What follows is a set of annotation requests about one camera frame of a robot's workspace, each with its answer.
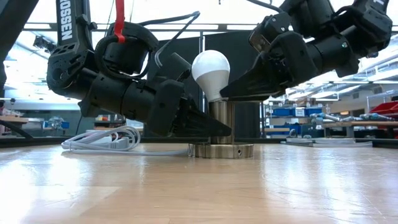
white cable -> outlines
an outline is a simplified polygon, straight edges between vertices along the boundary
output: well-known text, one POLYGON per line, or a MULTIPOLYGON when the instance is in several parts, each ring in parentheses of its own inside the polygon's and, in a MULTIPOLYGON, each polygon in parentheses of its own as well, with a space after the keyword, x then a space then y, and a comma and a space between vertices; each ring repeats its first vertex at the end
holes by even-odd
POLYGON ((63 149, 68 149, 73 153, 79 154, 130 154, 137 156, 173 156, 187 153, 187 149, 167 152, 134 151, 133 149, 138 146, 140 141, 141 135, 139 134, 139 131, 137 129, 130 126, 122 126, 112 129, 110 131, 92 131, 79 134, 73 138, 64 141, 63 143, 61 143, 61 146, 63 149), (118 139, 118 133, 125 133, 130 138, 126 137, 118 139), (95 143, 100 139, 111 136, 112 134, 116 135, 115 140, 110 142, 95 143))

light bulb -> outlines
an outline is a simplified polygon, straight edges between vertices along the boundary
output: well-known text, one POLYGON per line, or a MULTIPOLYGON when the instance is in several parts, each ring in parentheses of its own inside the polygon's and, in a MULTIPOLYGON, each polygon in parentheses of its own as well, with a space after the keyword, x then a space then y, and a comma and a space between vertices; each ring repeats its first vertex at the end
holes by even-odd
POLYGON ((206 50, 194 59, 192 77, 205 92, 207 101, 221 100, 220 90, 228 85, 228 59, 216 50, 206 50))

workbench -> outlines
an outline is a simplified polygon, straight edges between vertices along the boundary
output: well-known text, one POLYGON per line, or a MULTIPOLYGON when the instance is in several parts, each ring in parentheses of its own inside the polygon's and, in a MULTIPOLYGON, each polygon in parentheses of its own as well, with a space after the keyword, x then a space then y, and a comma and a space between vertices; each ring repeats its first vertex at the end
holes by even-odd
MULTIPOLYGON (((15 117, 15 116, 4 116, 4 115, 0 116, 0 120, 7 121, 7 122, 13 124, 14 126, 17 126, 18 128, 22 128, 23 124, 26 124, 29 122, 28 118, 20 118, 20 117, 15 117)), ((3 134, 3 129, 4 128, 2 128, 2 130, 0 130, 0 136, 2 136, 2 134, 3 134)))
POLYGON ((396 223, 397 167, 398 151, 379 148, 258 144, 242 160, 0 149, 0 223, 396 223))
POLYGON ((325 137, 330 136, 330 128, 346 128, 346 136, 354 138, 354 127, 358 126, 384 126, 387 127, 390 138, 394 138, 394 128, 398 128, 398 121, 347 121, 322 124, 325 137))

red object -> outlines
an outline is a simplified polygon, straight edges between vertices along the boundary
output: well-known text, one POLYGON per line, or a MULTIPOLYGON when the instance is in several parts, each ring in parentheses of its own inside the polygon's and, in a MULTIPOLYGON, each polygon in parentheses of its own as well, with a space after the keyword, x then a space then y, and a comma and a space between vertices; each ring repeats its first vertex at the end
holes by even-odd
POLYGON ((114 23, 114 34, 118 37, 119 43, 124 43, 126 38, 122 31, 124 28, 124 0, 116 0, 116 21, 114 23))
POLYGON ((398 101, 382 103, 379 106, 375 107, 373 110, 371 110, 370 113, 378 113, 380 115, 395 114, 393 116, 388 116, 388 115, 387 116, 391 117, 391 118, 397 118, 398 117, 398 101))

lamp base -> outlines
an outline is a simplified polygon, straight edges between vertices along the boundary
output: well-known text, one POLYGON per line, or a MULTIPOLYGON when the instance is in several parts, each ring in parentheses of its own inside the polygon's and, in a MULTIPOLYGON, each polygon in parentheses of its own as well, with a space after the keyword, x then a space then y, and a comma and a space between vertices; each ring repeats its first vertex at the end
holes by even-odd
POLYGON ((198 143, 188 145, 188 156, 206 159, 246 159, 253 157, 254 145, 198 143))

